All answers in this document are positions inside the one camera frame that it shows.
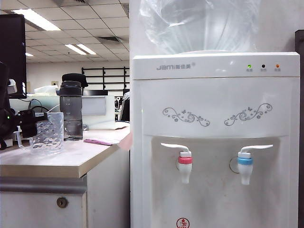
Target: black shelving unit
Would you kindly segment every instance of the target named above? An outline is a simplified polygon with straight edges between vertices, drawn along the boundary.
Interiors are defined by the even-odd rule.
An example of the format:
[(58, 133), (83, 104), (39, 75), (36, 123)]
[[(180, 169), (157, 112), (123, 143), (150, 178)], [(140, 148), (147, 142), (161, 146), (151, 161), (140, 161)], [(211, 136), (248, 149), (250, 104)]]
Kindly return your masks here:
[[(81, 68), (81, 73), (86, 74), (86, 72), (90, 70), (100, 70), (100, 75), (94, 75), (94, 76), (86, 76), (87, 78), (100, 78), (100, 81), (98, 82), (88, 82), (89, 85), (102, 85), (102, 89), (106, 89), (108, 91), (116, 91), (116, 92), (122, 92), (123, 94), (123, 89), (108, 89), (107, 85), (123, 85), (123, 88), (126, 89), (127, 85), (130, 82), (127, 82), (126, 78), (130, 77), (127, 75), (127, 70), (130, 69), (129, 67), (112, 67), (112, 68)], [(107, 75), (107, 70), (121, 70), (122, 73), (120, 75)], [(105, 82), (105, 78), (114, 78), (114, 77), (121, 77), (122, 80), (119, 82)]]

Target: ceiling tile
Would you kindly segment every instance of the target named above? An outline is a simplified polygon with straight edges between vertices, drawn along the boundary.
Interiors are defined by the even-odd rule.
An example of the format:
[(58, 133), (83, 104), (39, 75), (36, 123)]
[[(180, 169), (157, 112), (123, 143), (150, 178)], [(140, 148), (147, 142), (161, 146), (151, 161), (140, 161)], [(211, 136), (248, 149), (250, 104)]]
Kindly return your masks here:
[(92, 61), (94, 62), (100, 62), (100, 61), (108, 61), (107, 59), (105, 58), (90, 58)]
[(39, 57), (47, 56), (47, 54), (42, 51), (31, 51), (31, 54)]
[(96, 52), (97, 54), (99, 54), (100, 56), (104, 56), (104, 55), (114, 55), (110, 50), (108, 49), (94, 49), (94, 52)]
[(103, 45), (103, 44), (87, 44), (86, 45), (88, 48), (91, 48), (91, 49), (106, 49), (106, 47)]
[(19, 1), (32, 9), (58, 7), (58, 5), (53, 0), (19, 0)]
[(130, 59), (130, 54), (129, 53), (116, 54), (116, 56), (119, 57), (121, 60), (129, 60)]
[(36, 51), (36, 50), (33, 49), (32, 47), (25, 47), (25, 51), (28, 52), (28, 51)]
[(61, 44), (61, 45), (50, 45), (49, 46), (54, 51), (61, 51), (61, 50), (70, 50), (67, 46)]
[(88, 58), (90, 55), (79, 55), (79, 54), (77, 54), (77, 55), (73, 55), (72, 57), (74, 58), (74, 59), (83, 59), (83, 58)]
[(71, 35), (74, 38), (78, 37), (92, 37), (92, 35), (85, 29), (75, 29), (75, 30), (66, 30), (67, 34)]
[(124, 28), (129, 27), (129, 19), (124, 18), (103, 18), (109, 28)]
[(105, 56), (105, 59), (107, 59), (108, 61), (121, 61), (119, 57), (117, 56)]
[(68, 50), (59, 50), (59, 52), (63, 55), (67, 55), (67, 56), (74, 56), (74, 55), (79, 55), (77, 52), (73, 51), (72, 49), (68, 49)]
[(82, 44), (98, 44), (100, 43), (95, 37), (76, 38)]
[(0, 1), (1, 10), (19, 10), (19, 9), (27, 9), (27, 7), (21, 4), (17, 0), (2, 0)]
[(112, 28), (111, 30), (116, 36), (128, 36), (129, 35), (129, 28)]
[(44, 45), (57, 45), (57, 44), (61, 44), (60, 42), (54, 40), (54, 39), (40, 39), (39, 40), (40, 43), (44, 44)]
[(107, 48), (124, 48), (123, 44), (120, 42), (117, 43), (109, 43), (109, 44), (104, 44)]
[(65, 31), (43, 31), (51, 38), (69, 38), (71, 35), (67, 34)]
[(47, 20), (67, 20), (72, 19), (67, 13), (65, 13), (61, 8), (42, 8), (34, 10), (39, 15), (43, 16)]
[(53, 50), (53, 48), (51, 48), (51, 46), (46, 46), (46, 45), (43, 45), (43, 46), (33, 46), (32, 48), (36, 49), (38, 51), (51, 51), (51, 50)]
[(107, 26), (100, 18), (76, 20), (85, 29), (105, 29)]
[(90, 0), (90, 5), (102, 5), (102, 4), (115, 4), (119, 3), (119, 0)]
[(60, 55), (61, 54), (59, 51), (43, 51), (43, 52), (50, 55), (50, 56), (55, 56), (55, 55)]
[(25, 23), (25, 31), (28, 32), (28, 31), (38, 31), (38, 30)]
[(90, 6), (66, 6), (62, 9), (74, 19), (98, 18)]
[(121, 4), (94, 5), (92, 8), (101, 18), (126, 17)]
[(110, 49), (114, 54), (124, 54), (129, 53), (129, 51), (125, 48), (118, 48), (118, 49)]
[(43, 45), (42, 43), (40, 43), (40, 40), (36, 40), (36, 39), (28, 39), (26, 40), (26, 46), (39, 46), (39, 45)]
[(126, 48), (130, 48), (129, 43), (123, 43), (123, 45), (124, 45)]
[(83, 58), (83, 59), (79, 60), (78, 62), (92, 62), (92, 60), (90, 60), (89, 58)]
[(83, 29), (75, 20), (53, 20), (52, 23), (62, 30)]
[(102, 37), (102, 36), (113, 36), (113, 32), (110, 31), (108, 28), (102, 28), (102, 29), (88, 29), (89, 33), (91, 33), (93, 36), (96, 37)]
[(45, 34), (43, 31), (32, 31), (32, 32), (25, 32), (25, 35), (32, 39), (48, 39), (49, 36)]
[(79, 44), (75, 38), (57, 38), (56, 40), (62, 44)]

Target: black cable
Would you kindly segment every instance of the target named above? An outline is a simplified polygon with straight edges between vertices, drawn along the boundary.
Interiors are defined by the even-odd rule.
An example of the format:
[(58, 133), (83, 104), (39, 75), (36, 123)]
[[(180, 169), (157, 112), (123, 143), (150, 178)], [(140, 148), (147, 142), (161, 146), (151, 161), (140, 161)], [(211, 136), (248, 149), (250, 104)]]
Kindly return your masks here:
[(41, 112), (42, 112), (42, 108), (44, 108), (44, 107), (42, 106), (42, 103), (41, 103), (39, 100), (35, 99), (35, 98), (31, 99), (30, 101), (25, 101), (25, 100), (22, 100), (22, 99), (18, 99), (18, 100), (21, 100), (21, 101), (24, 101), (24, 102), (29, 102), (28, 110), (31, 109), (30, 107), (31, 107), (32, 101), (38, 101), (38, 102), (40, 103), (40, 106), (39, 106), (39, 107), (41, 107)]
[(34, 108), (41, 108), (41, 111), (42, 111), (42, 109), (45, 109), (45, 110), (47, 110), (47, 111), (49, 111), (46, 107), (43, 107), (43, 106), (34, 106), (34, 107), (32, 107), (31, 109), (34, 109)]
[(31, 109), (30, 106), (31, 106), (31, 104), (32, 104), (32, 101), (38, 101), (38, 102), (40, 103), (40, 107), (42, 107), (42, 103), (41, 103), (39, 100), (33, 98), (33, 99), (31, 99), (31, 101), (30, 101), (30, 103), (29, 103), (29, 109)]
[(24, 102), (30, 102), (30, 101), (25, 101), (25, 100), (22, 100), (22, 99), (18, 99), (18, 100), (21, 100), (21, 101), (24, 101)]

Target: water bottle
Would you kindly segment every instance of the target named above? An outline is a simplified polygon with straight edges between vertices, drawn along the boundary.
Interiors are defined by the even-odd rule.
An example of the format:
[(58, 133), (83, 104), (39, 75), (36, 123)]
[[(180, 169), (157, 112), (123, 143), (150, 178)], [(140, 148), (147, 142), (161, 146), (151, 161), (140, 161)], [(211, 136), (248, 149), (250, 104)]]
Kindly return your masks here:
[(59, 92), (60, 111), (64, 115), (64, 140), (82, 140), (82, 90), (81, 83), (62, 82)]

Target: computer monitor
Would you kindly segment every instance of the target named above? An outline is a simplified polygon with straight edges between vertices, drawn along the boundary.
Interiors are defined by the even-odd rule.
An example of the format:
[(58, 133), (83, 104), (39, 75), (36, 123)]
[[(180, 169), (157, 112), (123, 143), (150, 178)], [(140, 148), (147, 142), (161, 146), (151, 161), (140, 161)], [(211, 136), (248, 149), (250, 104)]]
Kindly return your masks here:
[(0, 15), (0, 62), (9, 69), (9, 79), (16, 82), (17, 92), (9, 98), (26, 98), (25, 23), (20, 14)]

